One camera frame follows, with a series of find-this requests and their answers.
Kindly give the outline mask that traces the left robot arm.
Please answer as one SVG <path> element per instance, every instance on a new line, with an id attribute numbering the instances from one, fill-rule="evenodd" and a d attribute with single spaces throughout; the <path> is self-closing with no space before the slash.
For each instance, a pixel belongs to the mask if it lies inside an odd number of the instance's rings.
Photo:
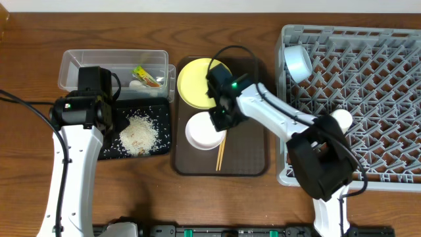
<path id="1" fill-rule="evenodd" d="M 55 156 L 39 236 L 93 236 L 95 170 L 105 132 L 113 126 L 114 99 L 62 97 L 50 110 Z"/>

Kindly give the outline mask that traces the white bowl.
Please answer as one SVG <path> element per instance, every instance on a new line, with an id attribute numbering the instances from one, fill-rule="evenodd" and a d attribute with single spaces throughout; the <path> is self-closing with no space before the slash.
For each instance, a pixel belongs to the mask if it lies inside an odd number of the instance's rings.
<path id="1" fill-rule="evenodd" d="M 185 128 L 187 141 L 196 149 L 211 150 L 219 146 L 226 137 L 226 131 L 217 131 L 209 112 L 193 115 Z"/>

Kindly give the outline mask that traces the white tissue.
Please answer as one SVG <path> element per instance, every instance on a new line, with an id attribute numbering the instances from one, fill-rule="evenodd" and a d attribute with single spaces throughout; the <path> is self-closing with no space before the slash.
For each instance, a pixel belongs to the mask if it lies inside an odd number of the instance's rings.
<path id="1" fill-rule="evenodd" d="M 139 80 L 132 80 L 129 83 L 129 88 L 131 90 L 140 90 L 141 88 L 144 88 L 144 87 L 145 87 L 145 85 Z"/>

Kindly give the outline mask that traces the green yellow snack wrapper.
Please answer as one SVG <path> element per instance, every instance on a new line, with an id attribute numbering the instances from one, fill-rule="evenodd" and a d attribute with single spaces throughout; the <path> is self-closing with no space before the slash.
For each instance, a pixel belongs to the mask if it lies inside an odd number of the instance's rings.
<path id="1" fill-rule="evenodd" d="M 152 88 L 161 87 L 161 85 L 142 66 L 135 67 L 132 74 L 146 86 Z"/>

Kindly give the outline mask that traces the light blue bowl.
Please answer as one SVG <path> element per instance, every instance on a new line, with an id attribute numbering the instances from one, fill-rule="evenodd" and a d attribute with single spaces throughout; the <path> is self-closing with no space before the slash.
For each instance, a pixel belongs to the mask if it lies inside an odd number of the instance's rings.
<path id="1" fill-rule="evenodd" d="M 312 74 L 312 64 L 307 50 L 302 45 L 284 49 L 287 69 L 296 83 L 306 80 Z"/>

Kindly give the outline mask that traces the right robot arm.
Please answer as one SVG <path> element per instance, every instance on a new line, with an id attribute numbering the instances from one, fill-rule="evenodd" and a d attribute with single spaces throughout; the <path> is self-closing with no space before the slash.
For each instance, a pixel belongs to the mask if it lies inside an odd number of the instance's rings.
<path id="1" fill-rule="evenodd" d="M 209 111 L 216 130 L 252 118 L 283 140 L 299 185 L 316 202 L 315 229 L 321 236 L 343 236 L 349 228 L 345 198 L 359 162 L 338 121 L 294 109 L 247 75 L 210 72 L 206 80 L 207 95 L 216 101 Z"/>

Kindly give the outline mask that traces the white cup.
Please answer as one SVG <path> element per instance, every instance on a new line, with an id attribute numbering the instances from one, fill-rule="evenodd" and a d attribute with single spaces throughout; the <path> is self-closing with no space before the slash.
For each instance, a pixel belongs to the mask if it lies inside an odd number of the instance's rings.
<path id="1" fill-rule="evenodd" d="M 336 119 L 341 131 L 345 134 L 353 123 L 351 113 L 345 109 L 336 109 L 330 114 L 331 117 Z"/>

